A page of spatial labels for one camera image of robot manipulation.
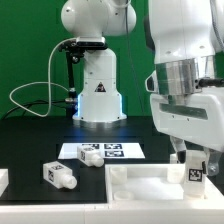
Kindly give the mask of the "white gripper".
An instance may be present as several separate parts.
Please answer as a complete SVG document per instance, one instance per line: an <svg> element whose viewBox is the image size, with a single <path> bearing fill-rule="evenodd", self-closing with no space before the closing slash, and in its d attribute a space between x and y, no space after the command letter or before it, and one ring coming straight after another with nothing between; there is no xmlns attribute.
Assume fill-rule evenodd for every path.
<svg viewBox="0 0 224 224"><path fill-rule="evenodd" d="M224 93L188 95L185 105L170 105L165 97L152 94L150 104L155 127L171 136L178 162L183 164L186 161L184 140L207 147L203 149L203 173L216 176L221 152L224 152Z"/></svg>

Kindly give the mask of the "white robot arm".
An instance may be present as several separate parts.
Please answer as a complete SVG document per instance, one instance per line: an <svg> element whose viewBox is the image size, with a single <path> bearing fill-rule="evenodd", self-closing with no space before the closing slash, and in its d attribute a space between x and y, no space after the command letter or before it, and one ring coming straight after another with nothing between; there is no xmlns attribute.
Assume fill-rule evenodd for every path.
<svg viewBox="0 0 224 224"><path fill-rule="evenodd" d="M219 171L224 153L224 79L215 56L224 51L224 0L67 0L61 11L72 34L69 52L84 62L76 122L126 117L116 78L136 89L137 108L152 116L178 156L193 143L205 172Z"/></svg>

